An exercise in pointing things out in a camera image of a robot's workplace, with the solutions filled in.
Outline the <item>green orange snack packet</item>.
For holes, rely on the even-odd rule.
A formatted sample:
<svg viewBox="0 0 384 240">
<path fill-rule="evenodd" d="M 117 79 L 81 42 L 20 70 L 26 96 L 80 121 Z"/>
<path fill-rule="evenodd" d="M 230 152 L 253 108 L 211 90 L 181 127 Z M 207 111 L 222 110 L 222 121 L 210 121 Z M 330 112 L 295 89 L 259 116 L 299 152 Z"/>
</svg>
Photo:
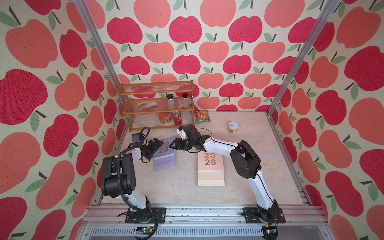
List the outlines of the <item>green orange snack packet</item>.
<svg viewBox="0 0 384 240">
<path fill-rule="evenodd" d="M 210 122 L 209 111 L 208 110 L 198 110 L 195 112 L 195 123 Z"/>
</svg>

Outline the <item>aluminium front rail frame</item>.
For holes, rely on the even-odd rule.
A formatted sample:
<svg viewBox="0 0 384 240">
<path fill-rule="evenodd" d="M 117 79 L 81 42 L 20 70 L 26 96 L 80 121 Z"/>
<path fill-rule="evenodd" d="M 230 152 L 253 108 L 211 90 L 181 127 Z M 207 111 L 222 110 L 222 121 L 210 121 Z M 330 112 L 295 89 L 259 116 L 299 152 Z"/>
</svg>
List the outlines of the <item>aluminium front rail frame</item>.
<svg viewBox="0 0 384 240">
<path fill-rule="evenodd" d="M 282 213 L 272 233 L 279 240 L 334 240 L 329 222 L 320 207 L 281 205 Z M 75 240 L 137 240 L 154 231 L 126 214 L 123 204 L 89 207 L 75 232 Z M 154 204 L 159 225 L 153 240 L 261 240 L 267 233 L 244 213 L 255 205 L 164 205 Z"/>
</svg>

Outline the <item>flat red tin can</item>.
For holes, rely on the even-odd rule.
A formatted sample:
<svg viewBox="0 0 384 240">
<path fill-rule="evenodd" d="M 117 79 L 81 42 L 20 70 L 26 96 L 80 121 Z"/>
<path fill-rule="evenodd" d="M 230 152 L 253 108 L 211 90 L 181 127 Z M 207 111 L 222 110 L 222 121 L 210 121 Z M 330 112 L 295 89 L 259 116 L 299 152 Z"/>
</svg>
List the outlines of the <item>flat red tin can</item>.
<svg viewBox="0 0 384 240">
<path fill-rule="evenodd" d="M 170 112 L 162 112 L 159 114 L 159 120 L 161 123 L 168 123 L 172 119 L 172 114 Z"/>
</svg>

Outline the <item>right glass spice jar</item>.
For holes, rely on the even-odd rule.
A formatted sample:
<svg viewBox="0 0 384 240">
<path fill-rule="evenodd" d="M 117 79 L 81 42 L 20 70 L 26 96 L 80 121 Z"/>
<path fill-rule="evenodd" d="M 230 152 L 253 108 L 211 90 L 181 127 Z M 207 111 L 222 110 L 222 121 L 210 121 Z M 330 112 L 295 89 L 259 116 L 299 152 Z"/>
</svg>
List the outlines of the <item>right glass spice jar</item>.
<svg viewBox="0 0 384 240">
<path fill-rule="evenodd" d="M 183 108 L 188 109 L 189 108 L 189 93 L 184 92 L 182 93 L 183 98 Z"/>
</svg>

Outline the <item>right aluminium corner post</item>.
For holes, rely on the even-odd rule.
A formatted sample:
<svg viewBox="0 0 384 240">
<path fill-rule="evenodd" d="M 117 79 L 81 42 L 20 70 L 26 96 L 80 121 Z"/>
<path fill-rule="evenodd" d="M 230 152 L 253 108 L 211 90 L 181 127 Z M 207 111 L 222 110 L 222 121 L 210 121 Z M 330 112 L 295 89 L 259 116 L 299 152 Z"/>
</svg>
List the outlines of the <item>right aluminium corner post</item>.
<svg viewBox="0 0 384 240">
<path fill-rule="evenodd" d="M 284 78 L 281 87 L 279 88 L 279 91 L 277 92 L 276 96 L 271 102 L 271 105 L 266 113 L 267 118 L 271 118 L 273 112 L 277 108 L 277 105 L 281 102 L 281 98 L 285 94 L 286 90 L 288 89 L 288 86 L 290 85 L 291 81 L 294 79 L 294 76 L 298 72 L 299 68 L 303 64 L 305 58 L 309 54 L 310 50 L 313 48 L 316 40 L 318 39 L 320 33 L 324 29 L 326 23 L 328 22 L 331 15 L 334 13 L 334 11 L 337 9 L 338 5 L 341 3 L 341 1 L 337 0 L 331 0 L 327 1 L 324 8 L 321 10 L 321 13 L 317 20 L 315 21 L 315 24 L 312 28 L 312 30 L 309 33 L 309 36 L 307 37 L 306 41 L 303 43 L 303 47 L 299 51 L 298 56 L 296 57 L 289 73 Z"/>
</svg>

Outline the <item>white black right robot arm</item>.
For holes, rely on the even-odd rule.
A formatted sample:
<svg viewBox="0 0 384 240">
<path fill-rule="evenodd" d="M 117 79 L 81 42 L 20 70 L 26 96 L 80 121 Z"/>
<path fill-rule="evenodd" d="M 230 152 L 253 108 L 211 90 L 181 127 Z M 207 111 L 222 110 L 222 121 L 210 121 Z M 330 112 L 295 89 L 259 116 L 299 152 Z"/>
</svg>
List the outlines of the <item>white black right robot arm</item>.
<svg viewBox="0 0 384 240">
<path fill-rule="evenodd" d="M 209 135 L 201 135 L 193 125 L 179 127 L 180 135 L 170 148 L 180 151 L 197 151 L 215 153 L 231 158 L 236 172 L 247 179 L 257 199 L 259 219 L 272 224 L 279 216 L 279 205 L 270 194 L 262 174 L 261 159 L 246 141 L 230 143 L 217 140 Z"/>
</svg>

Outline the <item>purple calendar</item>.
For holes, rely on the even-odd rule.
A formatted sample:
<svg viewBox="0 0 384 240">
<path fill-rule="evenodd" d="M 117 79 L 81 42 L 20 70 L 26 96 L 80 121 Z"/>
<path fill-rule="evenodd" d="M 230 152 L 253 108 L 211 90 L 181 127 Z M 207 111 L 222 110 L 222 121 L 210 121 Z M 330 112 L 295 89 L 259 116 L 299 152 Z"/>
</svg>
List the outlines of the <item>purple calendar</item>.
<svg viewBox="0 0 384 240">
<path fill-rule="evenodd" d="M 162 140 L 162 146 L 155 152 L 153 156 L 153 171 L 158 172 L 165 169 L 171 169 L 175 166 L 175 150 L 170 145 L 175 137 Z"/>
</svg>

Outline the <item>glass spice jar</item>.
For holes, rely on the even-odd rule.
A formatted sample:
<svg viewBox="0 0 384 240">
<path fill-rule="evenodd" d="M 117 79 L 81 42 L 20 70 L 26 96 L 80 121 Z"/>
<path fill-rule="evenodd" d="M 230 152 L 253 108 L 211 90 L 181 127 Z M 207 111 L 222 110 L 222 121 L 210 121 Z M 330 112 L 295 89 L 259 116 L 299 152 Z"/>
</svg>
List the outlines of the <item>glass spice jar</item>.
<svg viewBox="0 0 384 240">
<path fill-rule="evenodd" d="M 174 95 L 169 93 L 167 94 L 168 107 L 170 110 L 175 108 Z"/>
<path fill-rule="evenodd" d="M 189 93 L 184 92 L 182 93 L 183 98 L 183 108 L 188 109 L 189 108 Z"/>
</svg>

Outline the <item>red soda can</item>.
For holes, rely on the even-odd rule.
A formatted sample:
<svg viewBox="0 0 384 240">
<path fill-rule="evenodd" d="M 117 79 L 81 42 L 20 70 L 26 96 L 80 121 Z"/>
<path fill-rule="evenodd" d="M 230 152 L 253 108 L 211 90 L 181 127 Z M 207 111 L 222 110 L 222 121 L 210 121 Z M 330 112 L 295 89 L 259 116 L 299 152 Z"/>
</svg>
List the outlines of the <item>red soda can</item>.
<svg viewBox="0 0 384 240">
<path fill-rule="evenodd" d="M 182 114 L 180 112 L 174 112 L 172 116 L 173 116 L 174 124 L 176 126 L 181 126 L 182 125 Z"/>
</svg>

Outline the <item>wooden three-tier shelf rack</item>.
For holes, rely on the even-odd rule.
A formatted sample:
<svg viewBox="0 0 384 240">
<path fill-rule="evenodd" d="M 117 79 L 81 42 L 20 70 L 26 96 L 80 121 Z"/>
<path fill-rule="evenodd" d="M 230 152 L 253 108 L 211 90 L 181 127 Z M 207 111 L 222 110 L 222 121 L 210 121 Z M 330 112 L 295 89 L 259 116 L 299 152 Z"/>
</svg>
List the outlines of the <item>wooden three-tier shelf rack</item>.
<svg viewBox="0 0 384 240">
<path fill-rule="evenodd" d="M 174 120 L 161 123 L 159 114 L 162 112 L 180 112 L 182 114 L 182 125 L 193 125 L 195 123 L 194 104 L 195 85 L 193 81 L 164 82 L 146 84 L 121 84 L 118 95 L 125 100 L 124 114 L 130 117 L 128 123 L 129 131 L 138 131 L 143 127 L 151 129 L 177 128 Z M 182 93 L 189 93 L 189 108 L 183 108 Z M 168 107 L 167 94 L 174 95 L 175 108 Z"/>
</svg>

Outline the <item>small yellow pull-tab can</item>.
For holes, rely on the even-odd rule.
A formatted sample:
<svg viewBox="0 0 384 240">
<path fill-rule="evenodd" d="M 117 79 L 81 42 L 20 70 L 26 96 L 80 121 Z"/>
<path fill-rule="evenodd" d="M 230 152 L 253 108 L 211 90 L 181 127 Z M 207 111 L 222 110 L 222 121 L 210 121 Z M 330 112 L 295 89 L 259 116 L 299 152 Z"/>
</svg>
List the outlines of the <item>small yellow pull-tab can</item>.
<svg viewBox="0 0 384 240">
<path fill-rule="evenodd" d="M 227 131 L 229 134 L 236 134 L 238 132 L 239 127 L 240 125 L 237 122 L 232 121 L 229 122 Z"/>
</svg>

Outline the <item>pink calendar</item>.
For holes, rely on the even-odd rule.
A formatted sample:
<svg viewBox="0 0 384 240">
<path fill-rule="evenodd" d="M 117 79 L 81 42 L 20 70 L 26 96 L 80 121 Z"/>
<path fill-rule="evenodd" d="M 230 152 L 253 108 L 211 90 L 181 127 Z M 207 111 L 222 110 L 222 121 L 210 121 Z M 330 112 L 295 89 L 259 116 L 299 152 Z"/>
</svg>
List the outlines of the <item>pink calendar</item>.
<svg viewBox="0 0 384 240">
<path fill-rule="evenodd" d="M 223 156 L 213 152 L 198 153 L 198 187 L 224 187 Z"/>
</svg>

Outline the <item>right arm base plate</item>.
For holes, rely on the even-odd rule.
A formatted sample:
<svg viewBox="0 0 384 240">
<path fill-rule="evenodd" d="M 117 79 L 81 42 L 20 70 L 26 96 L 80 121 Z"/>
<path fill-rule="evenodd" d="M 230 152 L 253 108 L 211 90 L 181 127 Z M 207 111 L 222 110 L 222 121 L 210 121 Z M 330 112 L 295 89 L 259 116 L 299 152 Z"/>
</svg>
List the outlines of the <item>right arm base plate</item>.
<svg viewBox="0 0 384 240">
<path fill-rule="evenodd" d="M 285 224 L 285 215 L 281 208 L 272 208 L 264 210 L 262 208 L 243 208 L 241 216 L 245 218 L 247 224 L 265 224 L 272 225 Z"/>
</svg>

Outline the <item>aluminium corner post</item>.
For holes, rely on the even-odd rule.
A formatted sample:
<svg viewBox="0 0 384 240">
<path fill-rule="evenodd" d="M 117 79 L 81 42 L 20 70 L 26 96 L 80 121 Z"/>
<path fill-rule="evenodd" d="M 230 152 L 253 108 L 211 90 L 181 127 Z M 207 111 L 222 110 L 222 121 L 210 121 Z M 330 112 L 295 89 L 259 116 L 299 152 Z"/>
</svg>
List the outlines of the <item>aluminium corner post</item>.
<svg viewBox="0 0 384 240">
<path fill-rule="evenodd" d="M 266 113 L 267 118 L 271 118 L 273 112 L 277 108 L 277 105 L 281 102 L 281 98 L 285 94 L 286 90 L 288 89 L 288 86 L 290 85 L 291 81 L 294 79 L 294 76 L 298 72 L 299 68 L 303 64 L 305 58 L 309 54 L 310 50 L 313 48 L 316 40 L 318 39 L 320 33 L 324 29 L 326 23 L 328 22 L 331 15 L 334 13 L 334 11 L 337 9 L 338 5 L 341 3 L 341 1 L 337 0 L 331 0 L 327 1 L 324 8 L 321 10 L 321 13 L 317 20 L 315 21 L 315 24 L 312 28 L 312 30 L 309 33 L 309 36 L 307 37 L 306 41 L 303 43 L 303 47 L 299 51 L 298 56 L 296 57 L 289 73 L 284 78 L 281 87 L 279 88 L 279 91 L 277 92 L 276 96 L 271 102 L 271 105 Z"/>
<path fill-rule="evenodd" d="M 91 39 L 99 53 L 99 56 L 105 66 L 105 70 L 107 71 L 110 79 L 112 80 L 112 83 L 118 92 L 119 86 L 121 84 L 120 78 L 118 74 L 115 71 L 114 65 L 112 63 L 112 59 L 110 58 L 110 55 L 108 53 L 107 48 L 105 47 L 105 44 L 100 37 L 99 30 L 96 26 L 95 21 L 93 20 L 91 11 L 86 3 L 86 1 L 83 0 L 75 0 L 76 7 L 79 11 L 79 14 L 88 30 L 89 35 L 91 36 Z"/>
</svg>

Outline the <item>left aluminium corner post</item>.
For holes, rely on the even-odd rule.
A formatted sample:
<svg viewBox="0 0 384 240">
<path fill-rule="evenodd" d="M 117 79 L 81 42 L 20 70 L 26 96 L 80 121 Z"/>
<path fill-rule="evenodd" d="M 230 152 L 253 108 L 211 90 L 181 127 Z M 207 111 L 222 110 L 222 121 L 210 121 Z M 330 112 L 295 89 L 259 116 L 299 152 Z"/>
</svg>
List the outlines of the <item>left aluminium corner post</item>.
<svg viewBox="0 0 384 240">
<path fill-rule="evenodd" d="M 99 30 L 96 26 L 95 21 L 93 20 L 91 11 L 86 3 L 86 1 L 83 0 L 75 0 L 76 7 L 79 11 L 79 14 L 88 30 L 89 35 L 91 36 L 91 39 L 99 53 L 99 56 L 105 66 L 105 70 L 107 71 L 110 79 L 112 80 L 112 83 L 118 92 L 119 86 L 121 84 L 120 78 L 118 74 L 115 71 L 114 65 L 112 63 L 112 59 L 110 58 L 110 55 L 108 53 L 107 48 L 105 47 L 105 44 L 100 37 Z"/>
</svg>

